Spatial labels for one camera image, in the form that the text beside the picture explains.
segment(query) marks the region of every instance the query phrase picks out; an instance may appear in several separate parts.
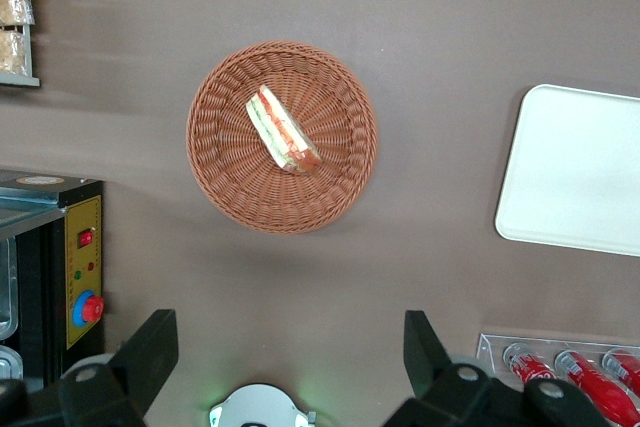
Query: red button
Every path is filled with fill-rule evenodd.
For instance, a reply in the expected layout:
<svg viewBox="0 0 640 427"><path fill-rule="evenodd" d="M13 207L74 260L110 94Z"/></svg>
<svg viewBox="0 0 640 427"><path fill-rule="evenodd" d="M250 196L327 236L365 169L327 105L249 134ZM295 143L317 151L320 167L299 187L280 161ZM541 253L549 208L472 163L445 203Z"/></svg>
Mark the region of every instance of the red button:
<svg viewBox="0 0 640 427"><path fill-rule="evenodd" d="M104 311L104 299L97 295L92 295L82 306L82 320L85 322L97 322L102 318Z"/></svg>
<svg viewBox="0 0 640 427"><path fill-rule="evenodd" d="M78 248L89 245L93 242L93 230L83 230L78 234Z"/></svg>

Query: machine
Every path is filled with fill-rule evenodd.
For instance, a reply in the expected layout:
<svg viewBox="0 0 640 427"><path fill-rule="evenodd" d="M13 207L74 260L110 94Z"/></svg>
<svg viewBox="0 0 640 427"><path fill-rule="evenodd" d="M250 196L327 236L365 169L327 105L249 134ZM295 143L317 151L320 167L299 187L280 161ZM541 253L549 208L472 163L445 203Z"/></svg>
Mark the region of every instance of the machine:
<svg viewBox="0 0 640 427"><path fill-rule="evenodd" d="M30 391L104 352L102 182L0 170L0 377Z"/></svg>

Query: wicker basket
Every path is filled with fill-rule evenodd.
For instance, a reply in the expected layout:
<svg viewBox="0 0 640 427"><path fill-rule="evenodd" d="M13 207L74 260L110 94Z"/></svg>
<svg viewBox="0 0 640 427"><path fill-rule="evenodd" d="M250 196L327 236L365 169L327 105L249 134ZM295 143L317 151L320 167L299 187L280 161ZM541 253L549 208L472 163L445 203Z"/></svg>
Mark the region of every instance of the wicker basket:
<svg viewBox="0 0 640 427"><path fill-rule="evenodd" d="M323 159L309 175L280 169L245 104L267 85ZM242 225L297 234L344 213L371 176L377 150L364 89L335 57L310 45L271 41L227 57L204 80L187 123L187 153L209 200Z"/></svg>

